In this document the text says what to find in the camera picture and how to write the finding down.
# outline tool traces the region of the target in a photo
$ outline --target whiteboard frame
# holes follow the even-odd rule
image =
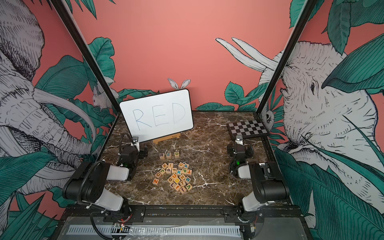
[[[186,88],[184,88],[184,89],[179,89],[179,90],[176,90],[176,91],[182,91],[182,90],[187,90],[187,91],[188,91],[188,97],[189,97],[189,103],[190,103],[189,106],[190,106],[190,109],[191,109],[191,113],[193,113],[193,111],[192,111],[192,105],[191,105],[191,96],[190,96],[190,94],[189,94],[189,90],[186,89]],[[166,94],[166,93],[159,93],[159,94],[156,94],[156,95],[150,95],[150,96],[145,96],[145,97],[141,97],[141,98],[150,98],[150,97],[153,97],[153,96],[158,96],[158,95]],[[124,102],[131,101],[131,100],[135,100],[135,99],[141,99],[141,98],[134,98],[134,99],[129,99],[129,100],[122,101],[121,103],[119,103],[119,107],[120,107],[120,109],[121,109],[120,104],[122,104],[122,103],[124,103]],[[193,121],[193,115],[192,115],[192,128],[183,130],[183,131],[181,131],[181,132],[189,131],[189,130],[193,129],[194,127],[195,127],[195,123],[194,123],[194,121]],[[161,136],[161,137],[169,136],[169,135],[172,135],[172,134],[175,134],[175,133],[178,133],[178,132],[173,132],[173,133],[170,133],[170,134]],[[158,138],[161,138],[161,137],[156,137],[156,138],[152,138],[152,139],[149,139],[149,140],[145,140],[144,142],[152,141],[152,140],[155,140],[155,139],[158,139]]]

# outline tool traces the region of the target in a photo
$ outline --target rabbit ears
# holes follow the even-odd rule
[[[169,84],[171,85],[171,87],[173,87],[176,90],[184,89],[184,88],[186,88],[186,86],[188,86],[189,83],[191,83],[190,79],[184,80],[184,82],[181,84],[181,87],[179,88],[179,86],[177,85],[177,83],[175,81],[173,81],[170,78],[167,78],[167,79],[168,79]]]
[[[262,55],[257,49],[240,39],[232,38],[232,40],[237,43],[241,47],[241,49],[244,50],[252,58],[245,56],[227,41],[222,40],[221,38],[216,38],[216,41],[223,45],[239,62],[241,62],[245,66],[257,70],[259,72],[264,71],[265,68],[276,70],[278,62]]]

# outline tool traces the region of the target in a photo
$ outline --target black metal frame pole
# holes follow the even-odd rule
[[[101,87],[104,89],[104,92],[107,94],[107,97],[111,101],[113,107],[115,110],[120,113],[121,109],[116,101],[115,97],[113,96],[111,89],[109,88],[108,84],[104,80],[104,75],[101,72],[99,66],[97,65],[95,59],[93,58],[92,53],[89,51],[87,44],[83,40],[78,28],[76,27],[75,23],[72,20],[71,15],[67,12],[64,3],[61,0],[51,0],[54,8],[56,9],[57,13],[59,14],[61,20],[63,21],[64,25],[67,27],[68,32],[71,34],[73,40],[75,41],[77,47],[80,49],[81,54],[83,55],[85,61],[87,61],[90,69],[92,70],[93,74],[95,75],[96,79],[100,83]]]
[[[292,35],[288,40],[288,43],[285,47],[283,55],[281,56],[281,59],[277,64],[276,70],[273,73],[272,79],[271,79],[271,81],[270,81],[270,83],[269,83],[269,85],[265,91],[263,99],[262,99],[259,107],[256,110],[257,115],[261,114],[264,106],[266,105],[266,103],[268,101],[269,96],[271,95],[273,89],[275,88],[277,81],[280,79],[280,75],[283,72],[287,61],[289,60],[291,53],[292,53],[297,41],[299,40],[301,33],[303,32],[305,24],[307,23],[308,18],[310,17],[310,15],[311,15],[311,13],[312,13],[315,5],[316,5],[316,2],[317,2],[317,0],[307,0],[307,3],[304,6],[303,12],[300,15],[300,17],[297,21],[297,24],[296,24],[295,28],[293,29]]]

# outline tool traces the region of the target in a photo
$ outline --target alphabet block pile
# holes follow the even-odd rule
[[[179,152],[175,152],[174,156],[175,158],[179,158]],[[165,158],[171,159],[171,153],[160,153],[160,159],[164,160]],[[160,179],[162,179],[164,175],[170,175],[167,176],[167,182],[171,189],[175,190],[177,193],[180,192],[181,194],[185,194],[193,188],[193,186],[190,184],[192,180],[192,170],[189,169],[189,164],[187,163],[180,162],[177,167],[175,167],[172,162],[168,164],[164,163],[161,166],[161,170],[155,174],[155,178],[153,179],[152,184],[158,186]]]

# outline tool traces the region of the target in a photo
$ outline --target rabbit illustration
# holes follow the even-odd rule
[[[184,80],[184,82],[181,84],[181,87],[179,88],[177,83],[175,81],[173,81],[172,79],[168,78],[168,81],[169,81],[169,84],[171,85],[171,87],[173,87],[176,90],[184,89],[188,86],[188,84],[191,83],[190,79]]]

